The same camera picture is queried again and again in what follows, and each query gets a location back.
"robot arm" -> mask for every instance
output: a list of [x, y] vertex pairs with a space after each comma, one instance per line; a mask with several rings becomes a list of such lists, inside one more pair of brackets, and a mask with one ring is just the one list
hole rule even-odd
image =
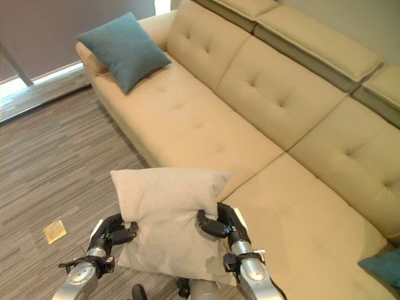
[[91, 236], [86, 256], [59, 265], [60, 268], [66, 268], [67, 279], [52, 300], [86, 300], [96, 289], [98, 279], [114, 271], [115, 260], [111, 256], [113, 245], [132, 241], [137, 232], [138, 225], [135, 222], [125, 229], [120, 214], [103, 220]]
[[227, 237], [232, 253], [224, 256], [225, 271], [234, 273], [247, 299], [286, 300], [269, 275], [263, 256], [265, 251], [253, 250], [246, 227], [231, 206], [218, 203], [217, 221], [208, 219], [201, 210], [197, 221], [204, 232], [219, 238]]

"wheel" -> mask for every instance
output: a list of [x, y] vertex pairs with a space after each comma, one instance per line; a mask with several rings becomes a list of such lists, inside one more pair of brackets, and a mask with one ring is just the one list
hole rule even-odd
[[146, 292], [140, 284], [137, 284], [132, 288], [132, 297], [133, 300], [148, 300]]

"floor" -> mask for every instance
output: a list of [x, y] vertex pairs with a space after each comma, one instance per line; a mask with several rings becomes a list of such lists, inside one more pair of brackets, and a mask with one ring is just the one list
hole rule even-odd
[[89, 78], [81, 66], [46, 81], [39, 79], [34, 85], [6, 97], [1, 97], [0, 87], [0, 124], [89, 85]]
[[[110, 170], [147, 164], [91, 88], [3, 124], [0, 157], [1, 299], [51, 299], [66, 277], [57, 264], [81, 257], [97, 221], [119, 211]], [[48, 245], [42, 229], [58, 219], [67, 235]], [[128, 299], [136, 283], [149, 300], [180, 299], [173, 277], [118, 266], [91, 299]], [[243, 299], [228, 286], [222, 295]]]

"light gray pillow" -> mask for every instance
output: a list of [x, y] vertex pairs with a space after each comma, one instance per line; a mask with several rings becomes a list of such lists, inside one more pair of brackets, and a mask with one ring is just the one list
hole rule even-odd
[[218, 239], [202, 232], [196, 215], [218, 216], [216, 196], [231, 173], [209, 169], [154, 168], [111, 171], [125, 223], [137, 237], [118, 264], [138, 271], [234, 284], [223, 269]]

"sectional sofa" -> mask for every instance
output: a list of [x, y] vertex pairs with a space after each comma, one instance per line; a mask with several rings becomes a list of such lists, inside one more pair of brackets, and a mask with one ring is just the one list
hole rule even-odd
[[400, 245], [400, 67], [272, 0], [185, 0], [140, 23], [172, 64], [128, 95], [76, 49], [149, 165], [232, 171], [219, 200], [288, 299], [400, 299], [358, 266]]

